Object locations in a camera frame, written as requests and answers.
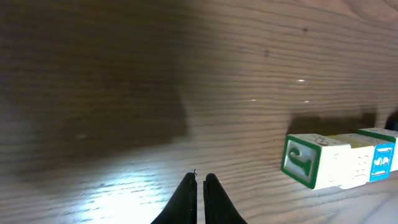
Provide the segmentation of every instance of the wooden table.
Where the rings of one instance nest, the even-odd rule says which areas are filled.
[[[150,223],[187,172],[248,223],[396,223],[398,173],[311,191],[287,132],[383,127],[398,1],[9,1],[0,223]]]

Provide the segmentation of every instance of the row of blocks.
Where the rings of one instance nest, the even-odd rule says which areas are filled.
[[[350,189],[398,170],[397,140],[397,131],[382,128],[334,136],[288,134],[282,171],[313,190]]]

